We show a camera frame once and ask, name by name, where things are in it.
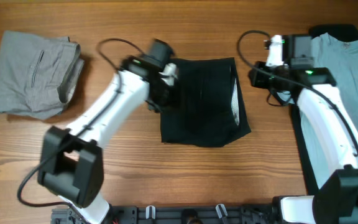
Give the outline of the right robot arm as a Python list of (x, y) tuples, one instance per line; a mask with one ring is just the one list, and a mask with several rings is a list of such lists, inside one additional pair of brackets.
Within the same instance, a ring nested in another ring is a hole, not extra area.
[(287, 90), (308, 118), (328, 164), (328, 179), (309, 196), (282, 196), (284, 223), (358, 223), (358, 132), (345, 111), (336, 81), (327, 68), (269, 70), (252, 67), (253, 86)]

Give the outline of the black garment under t-shirt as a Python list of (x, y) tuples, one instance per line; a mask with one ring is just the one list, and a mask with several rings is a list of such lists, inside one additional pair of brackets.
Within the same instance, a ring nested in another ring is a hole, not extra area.
[[(358, 29), (353, 24), (325, 24), (311, 27), (308, 31), (312, 38), (328, 33), (342, 42), (352, 42), (358, 40)], [(298, 146), (303, 178), (308, 195), (314, 195), (318, 192), (318, 185), (315, 179), (310, 157), (307, 152), (305, 139), (301, 130), (300, 109), (296, 105), (290, 106), (290, 117)]]

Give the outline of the folded grey shorts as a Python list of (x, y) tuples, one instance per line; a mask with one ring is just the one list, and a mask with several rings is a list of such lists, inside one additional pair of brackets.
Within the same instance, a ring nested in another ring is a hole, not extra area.
[(49, 119), (73, 98), (85, 64), (69, 37), (7, 30), (0, 44), (0, 114)]

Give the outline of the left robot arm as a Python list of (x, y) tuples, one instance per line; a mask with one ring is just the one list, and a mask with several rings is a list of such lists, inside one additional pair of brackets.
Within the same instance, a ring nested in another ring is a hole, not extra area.
[(60, 197), (81, 221), (111, 221), (111, 205), (101, 195), (103, 148), (127, 117), (143, 103), (158, 112), (170, 107), (177, 66), (171, 56), (124, 59), (107, 88), (65, 129), (45, 134), (37, 182)]

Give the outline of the black shorts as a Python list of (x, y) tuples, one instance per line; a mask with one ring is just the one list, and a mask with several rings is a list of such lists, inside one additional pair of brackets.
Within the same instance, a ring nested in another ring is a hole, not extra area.
[(183, 104), (160, 115), (162, 142), (223, 147), (251, 133), (233, 57), (172, 62)]

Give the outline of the light blue t-shirt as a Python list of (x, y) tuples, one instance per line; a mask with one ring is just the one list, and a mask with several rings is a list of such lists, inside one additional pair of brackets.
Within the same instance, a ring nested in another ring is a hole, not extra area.
[(343, 42), (325, 33), (315, 37), (311, 46), (315, 67), (329, 69), (358, 131), (358, 40)]

